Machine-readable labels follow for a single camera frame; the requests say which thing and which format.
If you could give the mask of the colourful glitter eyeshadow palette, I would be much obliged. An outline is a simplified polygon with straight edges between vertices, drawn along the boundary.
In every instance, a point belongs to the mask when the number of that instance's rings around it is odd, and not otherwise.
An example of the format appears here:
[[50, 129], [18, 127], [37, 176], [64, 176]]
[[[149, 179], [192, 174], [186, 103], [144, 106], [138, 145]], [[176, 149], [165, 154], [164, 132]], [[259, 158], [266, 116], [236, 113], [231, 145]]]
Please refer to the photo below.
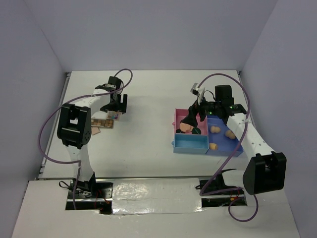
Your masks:
[[106, 119], [119, 120], [121, 112], [108, 111]]

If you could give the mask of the gourd sponge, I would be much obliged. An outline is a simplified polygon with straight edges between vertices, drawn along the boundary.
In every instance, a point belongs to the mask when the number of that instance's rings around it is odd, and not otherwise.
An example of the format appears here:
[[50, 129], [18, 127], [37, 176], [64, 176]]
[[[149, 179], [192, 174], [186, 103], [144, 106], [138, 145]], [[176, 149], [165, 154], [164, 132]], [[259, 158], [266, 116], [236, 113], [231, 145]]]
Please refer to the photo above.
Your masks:
[[234, 135], [234, 133], [231, 130], [227, 130], [225, 132], [225, 136], [230, 138], [230, 139], [235, 139], [236, 138], [236, 136]]
[[220, 133], [220, 132], [221, 132], [221, 128], [218, 127], [218, 126], [212, 125], [212, 126], [210, 127], [210, 132], [211, 132], [211, 133]]

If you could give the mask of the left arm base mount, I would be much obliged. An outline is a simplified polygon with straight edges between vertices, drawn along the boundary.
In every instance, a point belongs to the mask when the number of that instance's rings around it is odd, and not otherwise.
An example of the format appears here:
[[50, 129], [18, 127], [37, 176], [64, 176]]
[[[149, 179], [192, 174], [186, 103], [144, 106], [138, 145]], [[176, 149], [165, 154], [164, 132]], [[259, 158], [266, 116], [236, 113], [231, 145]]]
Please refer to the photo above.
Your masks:
[[96, 210], [101, 214], [112, 214], [113, 183], [97, 181], [92, 177], [90, 181], [70, 183], [60, 181], [59, 187], [68, 190], [65, 209], [73, 210]]

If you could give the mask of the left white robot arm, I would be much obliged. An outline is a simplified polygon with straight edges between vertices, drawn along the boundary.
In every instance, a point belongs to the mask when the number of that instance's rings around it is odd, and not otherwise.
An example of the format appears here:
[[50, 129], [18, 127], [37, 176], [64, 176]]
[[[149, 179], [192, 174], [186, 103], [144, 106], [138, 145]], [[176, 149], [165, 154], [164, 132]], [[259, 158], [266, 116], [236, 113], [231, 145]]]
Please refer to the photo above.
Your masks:
[[61, 106], [57, 136], [66, 146], [71, 161], [81, 161], [80, 170], [74, 168], [73, 182], [87, 198], [97, 193], [87, 146], [92, 136], [92, 115], [99, 111], [126, 113], [128, 95], [122, 94], [122, 87], [123, 81], [111, 76], [88, 97]]

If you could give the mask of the brown eyeshadow palette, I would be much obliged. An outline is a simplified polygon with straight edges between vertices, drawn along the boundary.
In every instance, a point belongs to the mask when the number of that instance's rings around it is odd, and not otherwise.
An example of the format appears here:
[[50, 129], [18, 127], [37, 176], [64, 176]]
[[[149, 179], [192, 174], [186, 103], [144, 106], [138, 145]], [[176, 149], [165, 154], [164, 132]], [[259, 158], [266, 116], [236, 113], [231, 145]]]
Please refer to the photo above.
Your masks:
[[92, 127], [113, 128], [114, 120], [112, 119], [91, 119]]

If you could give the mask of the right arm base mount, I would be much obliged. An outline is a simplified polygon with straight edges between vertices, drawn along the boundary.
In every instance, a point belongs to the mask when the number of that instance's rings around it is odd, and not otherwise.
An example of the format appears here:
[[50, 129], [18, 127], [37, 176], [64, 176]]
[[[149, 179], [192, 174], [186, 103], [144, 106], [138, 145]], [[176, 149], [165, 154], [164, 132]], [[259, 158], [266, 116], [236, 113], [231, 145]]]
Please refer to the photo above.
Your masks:
[[227, 175], [228, 171], [233, 171], [234, 169], [223, 170], [216, 178], [210, 183], [206, 188], [204, 193], [216, 192], [214, 194], [208, 195], [201, 199], [202, 207], [227, 207], [229, 204], [233, 203], [233, 206], [247, 206], [247, 202], [244, 196], [243, 190], [233, 190], [235, 186], [225, 185], [223, 175]]

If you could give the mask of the orange teardrop sponge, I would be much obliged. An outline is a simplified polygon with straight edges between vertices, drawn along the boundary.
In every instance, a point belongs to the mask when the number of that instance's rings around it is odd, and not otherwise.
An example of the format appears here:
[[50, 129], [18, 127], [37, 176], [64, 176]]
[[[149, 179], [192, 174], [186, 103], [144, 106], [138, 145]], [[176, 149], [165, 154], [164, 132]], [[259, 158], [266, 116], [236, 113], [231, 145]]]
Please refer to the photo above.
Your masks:
[[218, 145], [216, 143], [209, 143], [209, 149], [210, 150], [217, 150], [218, 149]]

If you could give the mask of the peach puff with ribbon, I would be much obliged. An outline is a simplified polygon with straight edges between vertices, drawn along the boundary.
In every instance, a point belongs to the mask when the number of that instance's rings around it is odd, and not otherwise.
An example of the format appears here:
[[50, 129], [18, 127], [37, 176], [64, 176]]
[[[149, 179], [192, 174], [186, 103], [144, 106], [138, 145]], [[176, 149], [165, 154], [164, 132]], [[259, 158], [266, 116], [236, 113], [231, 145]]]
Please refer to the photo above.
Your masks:
[[181, 122], [180, 123], [180, 130], [183, 132], [183, 133], [189, 133], [193, 130], [193, 126], [191, 126], [190, 124], [186, 124], [186, 123], [183, 123]]

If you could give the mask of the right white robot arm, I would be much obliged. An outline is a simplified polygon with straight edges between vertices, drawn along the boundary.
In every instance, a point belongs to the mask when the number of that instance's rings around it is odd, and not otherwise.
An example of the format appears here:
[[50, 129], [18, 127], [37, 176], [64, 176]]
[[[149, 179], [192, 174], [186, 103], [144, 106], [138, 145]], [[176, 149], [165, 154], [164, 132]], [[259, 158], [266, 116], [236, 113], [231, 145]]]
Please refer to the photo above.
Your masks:
[[242, 174], [241, 187], [250, 195], [261, 194], [284, 187], [287, 159], [282, 152], [275, 152], [249, 122], [250, 111], [235, 104], [230, 85], [215, 87], [214, 101], [204, 97], [205, 89], [195, 83], [191, 93], [195, 102], [189, 107], [187, 116], [180, 121], [177, 132], [193, 132], [198, 122], [207, 116], [216, 116], [228, 127], [230, 135], [238, 139], [248, 158]]

